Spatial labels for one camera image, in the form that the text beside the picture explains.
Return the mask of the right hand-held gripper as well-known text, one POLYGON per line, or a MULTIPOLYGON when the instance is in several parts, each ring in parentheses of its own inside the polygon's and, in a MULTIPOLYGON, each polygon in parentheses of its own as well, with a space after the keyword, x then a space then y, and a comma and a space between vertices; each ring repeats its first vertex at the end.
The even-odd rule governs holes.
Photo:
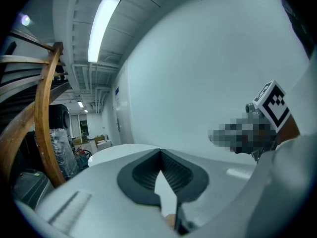
MULTIPOLYGON (((251 155, 255 161, 262 153, 276 148, 278 133, 290 117, 290 111, 283 98, 284 90, 275 81, 264 85, 259 94, 246 104, 246 113, 252 115, 264 133, 263 145, 253 147, 251 155)), ((220 124, 209 130, 210 142, 235 154, 249 154, 249 124, 244 119, 232 119, 229 123, 220 124)))

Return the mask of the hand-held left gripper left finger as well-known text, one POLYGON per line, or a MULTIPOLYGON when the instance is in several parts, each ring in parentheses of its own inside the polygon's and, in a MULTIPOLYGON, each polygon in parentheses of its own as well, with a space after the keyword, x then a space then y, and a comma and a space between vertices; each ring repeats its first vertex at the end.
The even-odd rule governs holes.
POLYGON ((28 224, 45 238, 174 238, 157 206, 138 205, 117 185, 126 164, 145 150, 87 168, 31 209, 15 204, 28 224))

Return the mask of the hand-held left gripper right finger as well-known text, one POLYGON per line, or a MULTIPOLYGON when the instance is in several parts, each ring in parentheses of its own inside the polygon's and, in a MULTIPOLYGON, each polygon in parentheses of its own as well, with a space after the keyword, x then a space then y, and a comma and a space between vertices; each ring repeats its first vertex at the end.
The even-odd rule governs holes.
POLYGON ((175 227, 188 234, 222 212, 241 192, 254 166, 161 150, 161 172, 176 196, 175 227))

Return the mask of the person's right forearm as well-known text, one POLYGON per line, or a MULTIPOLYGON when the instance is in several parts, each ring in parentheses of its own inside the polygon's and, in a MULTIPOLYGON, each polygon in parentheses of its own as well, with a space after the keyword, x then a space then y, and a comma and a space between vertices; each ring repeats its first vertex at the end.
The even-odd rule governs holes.
POLYGON ((300 135, 298 126, 292 115, 289 116, 283 127, 277 134, 277 145, 281 143, 294 139, 300 135))

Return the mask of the red fire extinguisher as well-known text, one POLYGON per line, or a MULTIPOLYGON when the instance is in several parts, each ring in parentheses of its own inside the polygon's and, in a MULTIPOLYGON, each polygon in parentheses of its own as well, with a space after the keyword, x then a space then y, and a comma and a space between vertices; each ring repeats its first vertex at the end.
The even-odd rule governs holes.
POLYGON ((83 149, 81 146, 75 150, 74 154, 86 159, 89 159, 92 156, 92 153, 89 150, 83 149))

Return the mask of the plastic-wrapped pallet load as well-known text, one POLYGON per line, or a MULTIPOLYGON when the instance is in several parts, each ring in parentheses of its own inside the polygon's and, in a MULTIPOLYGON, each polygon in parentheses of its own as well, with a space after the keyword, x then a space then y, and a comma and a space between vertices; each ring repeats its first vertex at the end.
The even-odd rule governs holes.
POLYGON ((79 166, 69 144, 67 132, 64 129, 50 129, 54 154, 59 168, 66 180, 79 173, 79 166))

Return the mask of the black plastic case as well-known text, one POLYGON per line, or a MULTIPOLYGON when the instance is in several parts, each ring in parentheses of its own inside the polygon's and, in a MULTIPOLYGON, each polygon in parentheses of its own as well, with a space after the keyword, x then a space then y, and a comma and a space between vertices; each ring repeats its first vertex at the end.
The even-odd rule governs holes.
POLYGON ((21 172, 13 186, 16 197, 33 210, 53 190, 51 181, 42 172, 21 172))

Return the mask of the white door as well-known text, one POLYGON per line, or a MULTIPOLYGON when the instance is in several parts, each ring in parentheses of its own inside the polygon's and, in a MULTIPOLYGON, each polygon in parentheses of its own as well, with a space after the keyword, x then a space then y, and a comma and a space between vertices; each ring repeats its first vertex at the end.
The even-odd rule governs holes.
POLYGON ((115 90, 117 87, 119 87, 119 93, 115 95, 116 125, 119 130, 121 144, 130 144, 133 142, 133 139, 131 138, 128 92, 124 83, 122 84, 118 81, 115 84, 115 90))

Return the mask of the black speaker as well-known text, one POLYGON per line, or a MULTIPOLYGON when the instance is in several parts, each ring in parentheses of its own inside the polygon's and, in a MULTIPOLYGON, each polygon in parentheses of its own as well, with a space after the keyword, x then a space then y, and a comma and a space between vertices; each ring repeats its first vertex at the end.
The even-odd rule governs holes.
POLYGON ((70 129, 70 117, 67 106, 63 104, 49 105, 50 129, 70 129))

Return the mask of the wooden stair railing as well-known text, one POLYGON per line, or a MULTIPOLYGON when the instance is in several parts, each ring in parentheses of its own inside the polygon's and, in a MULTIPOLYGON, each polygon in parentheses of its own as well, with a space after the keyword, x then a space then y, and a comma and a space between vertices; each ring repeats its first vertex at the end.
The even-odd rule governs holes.
POLYGON ((0 87, 1 96, 16 87, 35 81, 38 83, 35 100, 17 114, 0 134, 0 175, 6 183, 9 183, 12 165, 18 149, 29 128, 34 125, 36 142, 45 171, 53 186, 58 187, 65 183, 65 178, 57 163, 51 142, 49 105, 66 90, 70 89, 68 82, 54 89, 51 88, 53 78, 60 75, 55 71, 56 67, 63 65, 59 62, 63 44, 56 42, 53 46, 50 46, 15 28, 9 31, 9 36, 46 49, 49 54, 46 59, 14 55, 0 56, 0 64, 33 63, 43 66, 40 75, 19 79, 0 87))

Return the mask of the long ceiling light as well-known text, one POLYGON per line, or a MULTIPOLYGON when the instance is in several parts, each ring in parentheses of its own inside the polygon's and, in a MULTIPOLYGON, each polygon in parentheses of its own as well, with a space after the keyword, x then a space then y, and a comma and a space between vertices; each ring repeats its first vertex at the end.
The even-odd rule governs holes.
POLYGON ((111 17, 121 0, 101 0, 91 28, 87 61, 97 63, 102 40, 111 17))

